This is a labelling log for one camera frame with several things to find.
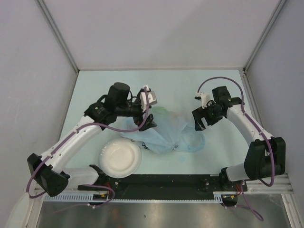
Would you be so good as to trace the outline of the light blue plastic bag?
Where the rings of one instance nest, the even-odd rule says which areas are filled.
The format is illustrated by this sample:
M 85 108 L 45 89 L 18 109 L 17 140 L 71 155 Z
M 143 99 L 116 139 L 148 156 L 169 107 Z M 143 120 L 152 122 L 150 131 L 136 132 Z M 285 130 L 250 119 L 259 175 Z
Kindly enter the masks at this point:
M 196 131 L 194 124 L 189 123 L 182 114 L 161 106 L 152 108 L 149 113 L 153 114 L 156 127 L 142 132 L 121 133 L 121 136 L 158 154 L 198 152 L 204 149 L 206 140 L 203 133 Z

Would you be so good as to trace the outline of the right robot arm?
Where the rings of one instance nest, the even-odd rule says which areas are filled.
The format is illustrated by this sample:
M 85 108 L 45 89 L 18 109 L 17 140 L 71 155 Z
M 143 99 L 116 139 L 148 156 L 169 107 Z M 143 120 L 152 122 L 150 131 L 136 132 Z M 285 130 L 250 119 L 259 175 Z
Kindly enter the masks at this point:
M 239 181 L 263 181 L 270 178 L 268 186 L 274 184 L 275 176 L 285 173 L 286 143 L 282 137 L 274 137 L 253 119 L 244 109 L 242 98 L 231 97 L 226 86 L 212 90 L 212 94 L 200 92 L 195 99 L 200 107 L 192 111 L 195 130 L 203 131 L 223 118 L 228 119 L 239 130 L 248 144 L 243 163 L 221 169 L 219 185 L 231 190 Z

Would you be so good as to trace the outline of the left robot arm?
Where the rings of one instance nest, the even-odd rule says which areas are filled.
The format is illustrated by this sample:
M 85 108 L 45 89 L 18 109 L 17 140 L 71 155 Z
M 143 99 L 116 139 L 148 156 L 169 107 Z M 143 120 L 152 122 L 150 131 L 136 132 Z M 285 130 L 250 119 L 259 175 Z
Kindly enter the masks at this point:
M 156 103 L 156 95 L 147 85 L 133 97 L 127 84 L 114 83 L 107 94 L 85 110 L 80 121 L 63 139 L 41 155 L 33 153 L 27 158 L 31 177 L 26 192 L 29 192 L 32 181 L 51 197 L 60 194 L 67 186 L 90 185 L 95 190 L 101 189 L 105 178 L 100 175 L 101 170 L 97 166 L 65 171 L 67 163 L 103 130 L 118 132 L 119 129 L 110 126 L 118 117 L 133 118 L 137 126 L 133 129 L 134 132 L 156 127 L 153 115 L 149 113 L 149 109 Z

